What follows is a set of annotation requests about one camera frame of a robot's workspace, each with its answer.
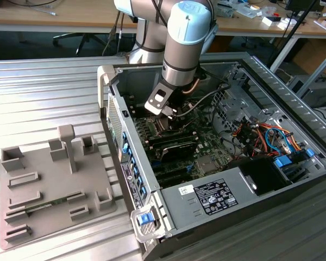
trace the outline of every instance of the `metal workbench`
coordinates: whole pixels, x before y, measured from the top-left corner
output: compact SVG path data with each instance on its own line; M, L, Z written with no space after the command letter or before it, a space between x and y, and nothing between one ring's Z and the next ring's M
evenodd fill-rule
M98 116L96 71L118 58L0 61L0 148L48 146L55 127L100 144L118 210L15 249L0 260L141 260ZM326 182L295 200L226 229L165 260L326 260Z

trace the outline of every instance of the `motherboard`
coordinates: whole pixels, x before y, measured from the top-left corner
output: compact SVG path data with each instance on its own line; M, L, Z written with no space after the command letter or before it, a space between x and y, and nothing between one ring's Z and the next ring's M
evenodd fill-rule
M232 160L210 124L210 113L196 109L178 122L155 115L132 116L162 188L220 172Z

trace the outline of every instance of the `3d printed holder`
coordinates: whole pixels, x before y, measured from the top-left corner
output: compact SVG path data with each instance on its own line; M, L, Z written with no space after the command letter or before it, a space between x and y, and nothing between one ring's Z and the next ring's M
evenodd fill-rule
M49 147L2 149L1 248L10 248L117 209L104 161L93 136L72 140L59 126Z

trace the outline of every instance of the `chair wheel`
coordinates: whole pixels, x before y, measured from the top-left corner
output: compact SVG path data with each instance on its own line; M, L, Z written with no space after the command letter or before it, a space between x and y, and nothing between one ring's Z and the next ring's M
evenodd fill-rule
M53 45L54 45L55 47L60 46L59 43L58 43L58 40L54 40L54 39L53 39L53 42L52 42L52 43L53 43Z

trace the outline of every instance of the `power supply label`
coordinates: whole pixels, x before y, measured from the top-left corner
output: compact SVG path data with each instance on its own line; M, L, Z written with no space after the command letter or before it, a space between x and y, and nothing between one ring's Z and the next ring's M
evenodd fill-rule
M199 187L195 187L195 193L208 215L216 214L227 208L238 205L224 179L219 179Z

